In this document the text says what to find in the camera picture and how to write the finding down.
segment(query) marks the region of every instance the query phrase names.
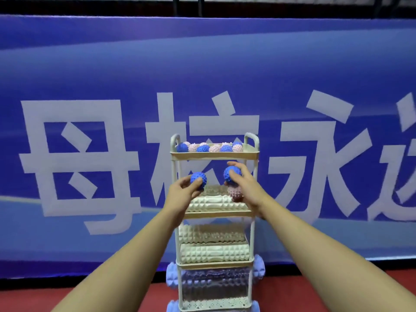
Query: blue banner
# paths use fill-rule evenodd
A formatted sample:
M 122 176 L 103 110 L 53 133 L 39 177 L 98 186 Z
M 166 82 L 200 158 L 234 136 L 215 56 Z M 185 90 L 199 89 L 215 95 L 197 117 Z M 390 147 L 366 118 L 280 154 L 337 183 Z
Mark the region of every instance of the blue banner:
M 174 133 L 258 134 L 280 204 L 369 259 L 415 257 L 415 52 L 416 21 L 0 16 L 0 278 L 122 247 L 164 204 Z M 263 220 L 255 251 L 291 261 Z

